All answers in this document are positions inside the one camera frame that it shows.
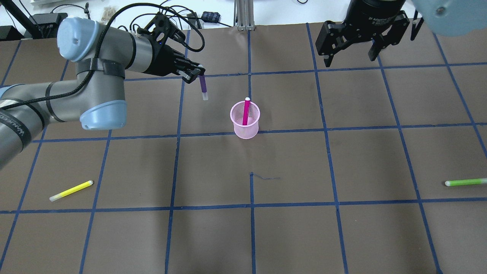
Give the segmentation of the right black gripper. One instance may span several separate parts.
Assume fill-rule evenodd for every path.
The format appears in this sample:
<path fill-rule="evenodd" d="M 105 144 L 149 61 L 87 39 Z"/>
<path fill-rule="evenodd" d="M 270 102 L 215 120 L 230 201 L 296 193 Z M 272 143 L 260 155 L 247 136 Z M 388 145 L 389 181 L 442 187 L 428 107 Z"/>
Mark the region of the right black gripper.
<path fill-rule="evenodd" d="M 372 40 L 370 61 L 375 61 L 389 45 L 397 45 L 409 25 L 402 10 L 404 3 L 404 0 L 351 0 L 344 22 L 325 21 L 315 41 L 325 67 L 331 67 L 334 56 L 355 43 Z"/>

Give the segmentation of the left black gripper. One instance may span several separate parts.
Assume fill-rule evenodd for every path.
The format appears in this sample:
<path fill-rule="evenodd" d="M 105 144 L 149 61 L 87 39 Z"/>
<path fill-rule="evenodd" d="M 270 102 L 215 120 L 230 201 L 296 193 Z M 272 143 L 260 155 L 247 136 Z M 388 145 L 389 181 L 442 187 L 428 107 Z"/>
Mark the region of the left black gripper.
<path fill-rule="evenodd" d="M 161 12 L 143 28 L 143 37 L 147 38 L 152 48 L 151 62 L 143 73 L 153 76 L 167 76 L 170 73 L 181 76 L 187 83 L 193 83 L 206 69 L 198 62 L 192 61 L 181 52 L 167 45 L 170 38 L 184 42 L 186 36 L 176 25 Z"/>

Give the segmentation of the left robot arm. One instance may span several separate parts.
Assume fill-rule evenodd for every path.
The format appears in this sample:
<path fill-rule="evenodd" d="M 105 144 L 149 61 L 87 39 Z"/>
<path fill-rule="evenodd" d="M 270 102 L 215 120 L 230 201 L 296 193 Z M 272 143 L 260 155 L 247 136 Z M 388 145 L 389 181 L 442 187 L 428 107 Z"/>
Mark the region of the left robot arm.
<path fill-rule="evenodd" d="M 167 45 L 186 36 L 162 14 L 153 31 L 131 33 L 85 18 L 64 19 L 57 32 L 60 54 L 75 63 L 76 79 L 1 88 L 1 167 L 52 123 L 79 120 L 87 131 L 119 129 L 127 121 L 126 71 L 180 76 L 191 83 L 205 68 Z"/>

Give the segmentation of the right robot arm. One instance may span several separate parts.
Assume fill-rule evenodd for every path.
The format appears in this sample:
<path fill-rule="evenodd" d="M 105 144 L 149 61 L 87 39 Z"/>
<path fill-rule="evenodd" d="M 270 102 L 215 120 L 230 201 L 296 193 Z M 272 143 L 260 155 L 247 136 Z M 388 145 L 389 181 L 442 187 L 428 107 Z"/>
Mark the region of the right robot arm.
<path fill-rule="evenodd" d="M 398 45 L 408 29 L 414 41 L 423 26 L 440 36 L 464 36 L 486 28 L 485 0 L 414 0 L 409 18 L 403 0 L 351 0 L 343 22 L 325 21 L 315 41 L 318 55 L 330 67 L 334 56 L 349 46 L 372 42 L 368 57 L 375 61 L 388 46 Z"/>

